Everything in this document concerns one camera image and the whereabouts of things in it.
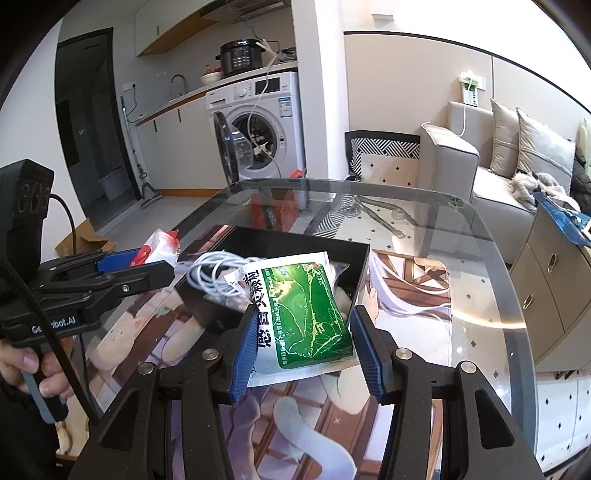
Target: black tray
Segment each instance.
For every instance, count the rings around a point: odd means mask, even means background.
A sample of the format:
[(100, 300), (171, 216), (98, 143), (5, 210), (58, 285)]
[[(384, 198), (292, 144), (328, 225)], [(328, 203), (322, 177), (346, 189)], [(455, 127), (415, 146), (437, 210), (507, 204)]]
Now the black tray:
[[(226, 250), (241, 257), (261, 258), (327, 252), (329, 260), (349, 264), (339, 276), (337, 286), (354, 300), (365, 285), (370, 246), (320, 236), (235, 226), (210, 249), (215, 250)], [(206, 328), (187, 357), (211, 347), (224, 330), (235, 328), (242, 318), (242, 313), (205, 299), (204, 293), (191, 287), (184, 278), (177, 284), (176, 290), (190, 313)]]

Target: glass tabletop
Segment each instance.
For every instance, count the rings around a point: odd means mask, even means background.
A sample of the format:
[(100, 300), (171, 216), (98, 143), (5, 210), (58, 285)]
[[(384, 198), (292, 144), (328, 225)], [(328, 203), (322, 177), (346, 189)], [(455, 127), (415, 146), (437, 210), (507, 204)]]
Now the glass tabletop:
[[(178, 225), (180, 260), (211, 249), (232, 226), (369, 244), (364, 286), (352, 304), (363, 304), (378, 328), (426, 361), (474, 362), (535, 451), (525, 322), (506, 265), (470, 204), (351, 181), (243, 181)], [(89, 345), (90, 389), (103, 409), (139, 363), (174, 365), (212, 345), (211, 318), (222, 307), (181, 279), (176, 289), (127, 299)], [(250, 388), (239, 404), (220, 409), (220, 420), (236, 478), (312, 479), (322, 471), (322, 478), (353, 480), (379, 472), (392, 412), (369, 396), (356, 366)], [(442, 415), (433, 401), (428, 478), (440, 466)], [(179, 430), (177, 419), (173, 463), (182, 478)]]

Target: electric pressure cooker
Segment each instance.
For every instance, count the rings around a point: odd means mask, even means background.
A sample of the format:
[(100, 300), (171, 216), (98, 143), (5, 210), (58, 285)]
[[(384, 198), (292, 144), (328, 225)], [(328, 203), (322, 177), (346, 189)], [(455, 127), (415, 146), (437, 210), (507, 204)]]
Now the electric pressure cooker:
[(221, 61), (224, 77), (262, 67), (263, 49), (256, 44), (257, 42), (254, 38), (240, 38), (222, 45), (216, 60)]

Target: drawer handle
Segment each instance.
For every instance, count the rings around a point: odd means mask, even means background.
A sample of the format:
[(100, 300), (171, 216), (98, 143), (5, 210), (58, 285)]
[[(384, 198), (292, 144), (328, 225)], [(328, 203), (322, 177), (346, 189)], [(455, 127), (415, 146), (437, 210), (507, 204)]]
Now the drawer handle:
[(527, 310), (527, 307), (529, 307), (533, 302), (534, 302), (534, 296), (528, 295), (527, 298), (523, 302), (523, 309)]
[(558, 255), (552, 254), (550, 255), (550, 262), (548, 262), (548, 273), (552, 273), (554, 267), (556, 266), (556, 262), (558, 261)]

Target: cabinet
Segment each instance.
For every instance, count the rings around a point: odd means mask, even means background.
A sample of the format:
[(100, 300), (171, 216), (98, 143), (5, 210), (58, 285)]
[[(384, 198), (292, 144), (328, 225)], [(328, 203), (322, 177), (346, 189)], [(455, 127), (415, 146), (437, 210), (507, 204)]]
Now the cabinet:
[(513, 268), (538, 372), (591, 361), (591, 254), (573, 245), (542, 206)]
[(149, 0), (135, 14), (135, 54), (165, 53), (215, 22), (199, 16), (209, 0)]
[(155, 189), (222, 189), (227, 185), (205, 97), (140, 125), (138, 137)]

